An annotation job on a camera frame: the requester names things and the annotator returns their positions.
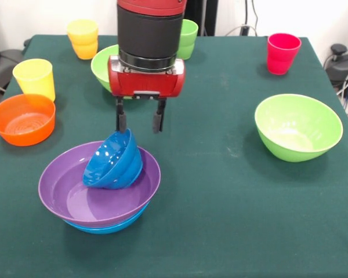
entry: dark green table cover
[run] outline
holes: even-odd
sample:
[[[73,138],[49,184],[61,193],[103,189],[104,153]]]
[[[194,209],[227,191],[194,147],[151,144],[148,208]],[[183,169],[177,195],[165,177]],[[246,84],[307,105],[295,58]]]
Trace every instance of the dark green table cover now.
[[[101,36],[99,48],[116,41]],[[48,212],[37,186],[57,155],[114,131],[114,98],[66,36],[36,35],[26,58],[53,63],[57,122],[33,147],[0,138],[0,277],[348,277],[348,118],[302,41],[290,72],[272,76],[266,38],[198,38],[161,134],[152,133],[156,101],[126,101],[128,126],[162,182],[131,227],[96,236]],[[5,97],[19,93],[13,81]],[[332,107],[341,142],[305,163],[271,155],[253,113],[280,93]]]

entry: yellow cup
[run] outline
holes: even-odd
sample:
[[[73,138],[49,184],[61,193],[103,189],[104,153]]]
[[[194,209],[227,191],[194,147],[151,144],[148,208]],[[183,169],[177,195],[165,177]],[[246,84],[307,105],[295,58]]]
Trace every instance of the yellow cup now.
[[[72,48],[81,60],[92,59],[98,51],[98,25],[94,20],[78,19],[67,25]]]
[[[14,67],[13,76],[24,94],[41,94],[52,101],[56,99],[53,65],[48,60],[22,61]]]

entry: green bowl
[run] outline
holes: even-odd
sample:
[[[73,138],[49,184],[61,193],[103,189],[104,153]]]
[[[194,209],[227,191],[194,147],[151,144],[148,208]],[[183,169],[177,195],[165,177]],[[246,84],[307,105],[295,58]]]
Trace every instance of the green bowl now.
[[[265,146],[288,162],[314,159],[343,136],[338,115],[324,103],[300,94],[278,94],[263,100],[255,123]]]
[[[107,63],[110,55],[118,55],[118,45],[111,45],[99,51],[90,64],[93,74],[101,85],[111,92],[110,80],[108,78]]]

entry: stacked yellow cups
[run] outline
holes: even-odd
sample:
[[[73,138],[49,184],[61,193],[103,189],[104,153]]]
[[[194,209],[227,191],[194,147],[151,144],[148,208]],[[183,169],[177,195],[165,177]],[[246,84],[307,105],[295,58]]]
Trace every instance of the stacked yellow cups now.
[[[90,60],[98,50],[98,25],[94,20],[78,19],[67,26],[72,48],[81,60]]]

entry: plastic cup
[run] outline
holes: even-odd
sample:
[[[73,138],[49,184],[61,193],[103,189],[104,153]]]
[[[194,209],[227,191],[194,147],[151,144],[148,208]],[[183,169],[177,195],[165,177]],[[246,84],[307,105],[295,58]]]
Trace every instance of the plastic cup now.
[[[183,19],[182,29],[180,31],[179,49],[177,52],[178,58],[188,60],[195,48],[195,41],[198,32],[196,22],[188,19]]]
[[[13,76],[24,94],[41,94],[52,101],[56,99],[53,65],[48,60],[22,61],[14,67]]]
[[[98,50],[98,24],[94,20],[78,19],[67,25],[67,35],[77,57],[90,60]]]
[[[268,38],[267,67],[272,74],[286,74],[299,52],[302,41],[293,35],[278,33]]]

